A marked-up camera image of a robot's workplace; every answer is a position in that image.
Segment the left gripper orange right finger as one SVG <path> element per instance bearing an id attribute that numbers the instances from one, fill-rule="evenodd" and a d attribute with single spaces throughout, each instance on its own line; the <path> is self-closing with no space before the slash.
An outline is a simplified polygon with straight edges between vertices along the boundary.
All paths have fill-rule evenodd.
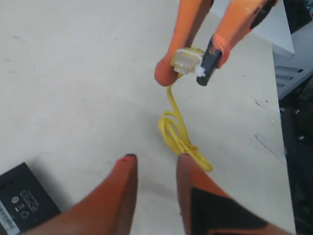
<path id="1" fill-rule="evenodd" d="M 177 161 L 177 193 L 187 235 L 293 235 L 289 195 L 279 199 L 269 187 L 218 185 L 188 154 Z"/>

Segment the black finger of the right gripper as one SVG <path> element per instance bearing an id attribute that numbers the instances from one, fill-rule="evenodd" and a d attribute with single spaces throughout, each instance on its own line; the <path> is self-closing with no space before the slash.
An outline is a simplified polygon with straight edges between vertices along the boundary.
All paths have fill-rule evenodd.
<path id="1" fill-rule="evenodd" d="M 232 0 L 212 35 L 197 72 L 197 83 L 206 86 L 215 69 L 228 60 L 231 50 L 257 27 L 277 4 L 276 0 Z"/>

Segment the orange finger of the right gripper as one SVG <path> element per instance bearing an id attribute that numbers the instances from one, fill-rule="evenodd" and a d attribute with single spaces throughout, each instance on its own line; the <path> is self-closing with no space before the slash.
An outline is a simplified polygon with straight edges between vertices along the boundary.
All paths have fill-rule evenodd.
<path id="1" fill-rule="evenodd" d="M 170 86 L 178 79 L 171 60 L 178 49 L 190 47 L 205 17 L 210 11 L 210 0 L 180 0 L 174 33 L 166 55 L 155 68 L 155 80 Z"/>

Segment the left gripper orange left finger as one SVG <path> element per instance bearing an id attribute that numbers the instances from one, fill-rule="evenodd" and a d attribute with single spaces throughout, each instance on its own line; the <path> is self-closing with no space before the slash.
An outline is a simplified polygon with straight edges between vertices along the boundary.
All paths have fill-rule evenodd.
<path id="1" fill-rule="evenodd" d="M 106 179 L 81 202 L 27 234 L 130 234 L 137 199 L 137 166 L 135 154 L 120 158 Z"/>

